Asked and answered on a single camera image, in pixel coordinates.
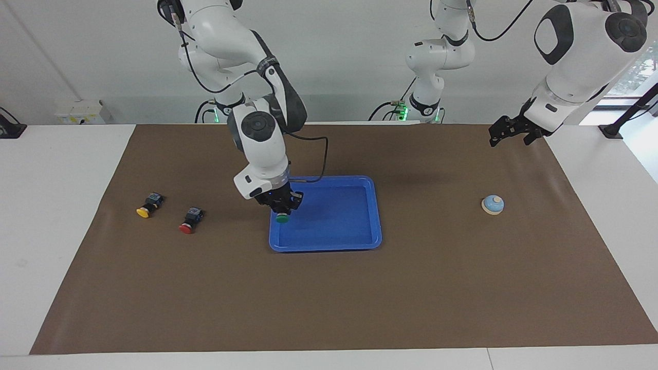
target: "yellow button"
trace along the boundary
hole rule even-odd
[[[148,218],[149,218],[149,210],[146,209],[146,208],[143,208],[143,207],[142,207],[142,208],[139,208],[139,209],[137,210],[137,214],[138,214],[140,217],[143,217],[143,218],[145,218],[145,219],[148,219]]]

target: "electrical outlet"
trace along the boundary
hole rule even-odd
[[[60,104],[55,112],[62,124],[107,124],[112,115],[98,100],[83,100]]]

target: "cable connector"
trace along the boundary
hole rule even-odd
[[[180,18],[178,18],[178,14],[174,11],[173,6],[169,6],[169,9],[171,10],[171,19],[174,21],[174,26],[178,30],[178,34],[180,34],[180,37],[185,39],[185,32],[183,32],[183,25],[180,23]]]
[[[473,4],[470,2],[470,0],[466,0],[466,7],[468,9],[468,19],[470,20],[473,28],[475,28],[475,10],[473,9]]]

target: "window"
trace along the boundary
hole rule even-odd
[[[655,73],[657,69],[658,41],[655,41],[622,75],[615,87],[605,97],[622,99],[643,96],[652,85],[658,82],[658,74]]]

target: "black mount bracket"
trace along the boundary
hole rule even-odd
[[[637,112],[641,111],[647,105],[647,103],[653,100],[656,95],[658,95],[658,84],[653,85],[649,91],[645,93],[641,98],[639,98],[631,108],[628,108],[628,110],[621,117],[619,117],[615,123],[608,125],[602,124],[599,126],[599,130],[601,130],[606,138],[623,139],[623,137],[619,134],[619,130],[626,124],[626,122],[630,121],[630,119],[633,118]]]
[[[0,115],[0,139],[18,139],[27,127],[27,124],[13,124]]]

